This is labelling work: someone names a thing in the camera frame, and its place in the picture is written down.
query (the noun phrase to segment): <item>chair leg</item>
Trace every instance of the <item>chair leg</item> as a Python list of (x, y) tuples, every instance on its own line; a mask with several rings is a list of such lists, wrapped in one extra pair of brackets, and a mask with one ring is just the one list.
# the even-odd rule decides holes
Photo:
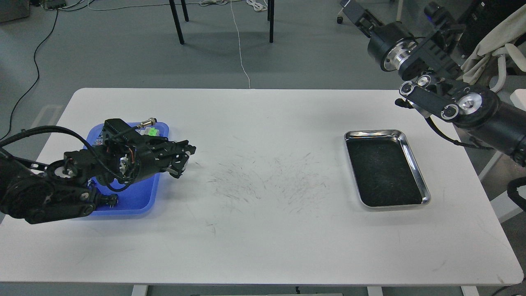
[(186, 1), (181, 0), (181, 6), (183, 7), (183, 15), (185, 16), (185, 22), (189, 21), (188, 10), (186, 10)]
[(268, 0), (268, 10), (270, 14), (269, 42), (274, 43), (274, 0)]
[(183, 39), (183, 32), (181, 31), (181, 24), (179, 24), (179, 17), (177, 17), (177, 10), (175, 10), (174, 0), (169, 0), (171, 14), (174, 17), (175, 29), (177, 30), (177, 36), (179, 37), (179, 43), (184, 44), (185, 40)]

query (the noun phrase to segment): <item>metal tray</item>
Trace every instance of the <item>metal tray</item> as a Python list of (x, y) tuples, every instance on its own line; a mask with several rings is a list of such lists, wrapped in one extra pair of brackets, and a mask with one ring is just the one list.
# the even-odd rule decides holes
[(429, 202), (429, 191), (404, 133), (353, 131), (345, 134), (345, 143), (365, 206), (387, 208)]

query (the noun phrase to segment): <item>robotic arm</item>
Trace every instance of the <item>robotic arm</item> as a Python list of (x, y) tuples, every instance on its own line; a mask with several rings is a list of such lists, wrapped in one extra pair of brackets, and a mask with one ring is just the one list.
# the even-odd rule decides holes
[(465, 147), (490, 149), (475, 142), (461, 143), (442, 134), (431, 115), (451, 122), (475, 139), (526, 165), (526, 112), (503, 103), (486, 87), (455, 80), (461, 69), (450, 54), (464, 26), (435, 2), (425, 9), (434, 30), (423, 38), (414, 37), (401, 22), (384, 25), (354, 0), (343, 11), (370, 38), (367, 51), (383, 71), (398, 71), (406, 82), (400, 86), (398, 106), (414, 108), (444, 139)]
[[(59, 126), (36, 127), (7, 138), (0, 142), (0, 211), (30, 224), (83, 217), (100, 205), (118, 202), (117, 194), (101, 194), (93, 177), (115, 192), (159, 172), (179, 178), (196, 148), (188, 141), (171, 142), (135, 130), (156, 122), (150, 118), (129, 126), (121, 119), (108, 119), (102, 129), (102, 145), (94, 146)], [(65, 152), (63, 160), (49, 165), (15, 157), (3, 149), (25, 137), (52, 132), (72, 135), (86, 149)], [(115, 179), (124, 186), (112, 188)]]

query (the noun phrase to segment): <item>cable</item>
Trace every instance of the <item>cable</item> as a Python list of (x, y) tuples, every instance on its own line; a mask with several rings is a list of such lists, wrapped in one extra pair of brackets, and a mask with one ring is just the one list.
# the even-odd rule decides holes
[(208, 5), (226, 5), (229, 2), (240, 2), (242, 0), (201, 0), (199, 1), (199, 6), (205, 7)]
[(509, 288), (509, 287), (513, 287), (513, 286), (512, 286), (512, 285), (509, 285), (509, 286), (506, 286), (506, 287), (502, 287), (502, 288), (496, 290), (491, 296), (496, 296), (498, 293), (500, 293), (500, 292), (506, 290), (506, 289)]
[(59, 8), (59, 10), (60, 10), (60, 11), (66, 11), (66, 12), (72, 12), (72, 11), (79, 11), (79, 10), (81, 10), (81, 9), (85, 9), (86, 7), (88, 7), (87, 4), (84, 5), (84, 6), (82, 6), (82, 7), (80, 7), (80, 8), (71, 9), (71, 10), (68, 10), (68, 11), (67, 11), (67, 10), (64, 10), (63, 8)]
[(462, 147), (466, 147), (466, 148), (473, 148), (473, 149), (481, 149), (481, 150), (492, 150), (493, 148), (491, 147), (486, 147), (486, 146), (477, 146), (477, 145), (473, 145), (473, 144), (467, 144), (467, 143), (462, 143), (460, 141), (457, 141), (457, 140), (453, 140), (452, 138), (446, 136), (444, 133), (442, 133), (441, 130), (438, 129), (438, 127), (435, 125), (435, 123), (433, 122), (433, 120), (431, 119), (431, 117), (428, 117), (426, 118), (426, 122), (428, 123), (429, 127), (436, 133), (438, 134), (439, 136), (441, 136), (443, 139), (457, 145), (457, 146), (462, 146)]
[(0, 138), (0, 141), (5, 139), (9, 133), (11, 132), (11, 129), (13, 127), (13, 114), (15, 114), (15, 110), (16, 110), (16, 107), (18, 106), (18, 104), (20, 103), (20, 101), (24, 98), (24, 96), (30, 91), (33, 89), (33, 87), (35, 86), (35, 84), (38, 82), (38, 80), (40, 79), (40, 69), (38, 69), (38, 64), (36, 63), (36, 52), (38, 51), (38, 49), (40, 48), (40, 46), (51, 36), (51, 33), (53, 33), (53, 31), (55, 30), (55, 26), (57, 24), (57, 19), (58, 19), (58, 10), (57, 10), (57, 14), (55, 15), (55, 21), (53, 22), (53, 27), (51, 28), (51, 32), (49, 34), (47, 34), (46, 38), (44, 38), (44, 40), (42, 40), (39, 45), (36, 47), (35, 49), (35, 52), (33, 53), (33, 62), (35, 63), (35, 66), (36, 66), (36, 80), (35, 82), (33, 82), (33, 84), (31, 85), (31, 87), (18, 99), (18, 101), (16, 101), (16, 104), (15, 106), (13, 107), (13, 110), (11, 110), (11, 115), (9, 116), (9, 129), (7, 130), (7, 133)]
[(89, 9), (91, 9), (92, 11), (115, 11), (117, 9), (123, 9), (123, 8), (131, 8), (131, 7), (147, 7), (147, 6), (164, 6), (164, 5), (169, 5), (169, 3), (163, 3), (163, 4), (148, 4), (148, 5), (132, 5), (132, 6), (124, 6), (124, 7), (117, 7), (117, 8), (108, 8), (108, 9), (96, 9), (96, 8), (91, 8), (89, 6), (89, 4), (91, 2), (88, 2), (88, 4), (86, 5)]
[(239, 43), (239, 61), (241, 63), (241, 68), (243, 69), (243, 72), (247, 76), (248, 89), (250, 89), (250, 77), (248, 77), (247, 71), (245, 71), (245, 67), (243, 67), (243, 58), (241, 57), (241, 37), (239, 37), (239, 29), (237, 27), (236, 17), (234, 15), (234, 9), (232, 8), (232, 1), (230, 1), (230, 10), (232, 11), (232, 18), (234, 19), (234, 25), (236, 25), (236, 30), (237, 30), (237, 40), (238, 40), (238, 43)]
[(0, 141), (0, 148), (6, 145), (9, 145), (11, 143), (14, 143), (16, 141), (19, 141), (21, 139), (33, 136), (33, 135), (46, 134), (46, 133), (62, 133), (62, 134), (71, 135), (79, 139), (84, 144), (84, 146), (86, 146), (86, 149), (93, 155), (95, 160), (102, 166), (104, 170), (106, 170), (108, 173), (110, 173), (113, 177), (115, 177), (118, 180), (129, 181), (130, 178), (123, 178), (119, 176), (118, 174), (116, 174), (115, 172), (113, 172), (110, 168), (108, 168), (108, 166), (104, 162), (102, 162), (99, 155), (95, 152), (91, 144), (89, 144), (83, 137), (81, 137), (79, 134), (65, 127), (54, 126), (54, 125), (44, 125), (44, 126), (34, 127), (29, 130), (23, 130), (22, 132), (16, 135), (13, 135), (3, 141)]
[(266, 11), (268, 9), (267, 6), (267, 3), (265, 2), (265, 5), (261, 4), (261, 3), (258, 3), (254, 0), (247, 0), (247, 4), (254, 7), (254, 11), (256, 12), (261, 12), (261, 11)]

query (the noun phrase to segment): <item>table surface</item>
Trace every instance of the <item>table surface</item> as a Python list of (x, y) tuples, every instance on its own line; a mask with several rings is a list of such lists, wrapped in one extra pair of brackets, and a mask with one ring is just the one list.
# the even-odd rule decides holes
[[(77, 91), (58, 125), (156, 117), (197, 152), (162, 174), (140, 216), (0, 224), (0, 281), (146, 284), (496, 285), (523, 273), (463, 148), (397, 91)], [(439, 127), (452, 137), (454, 129)], [(431, 202), (375, 211), (358, 200), (343, 136), (398, 129)], [(82, 148), (53, 134), (38, 161)]]

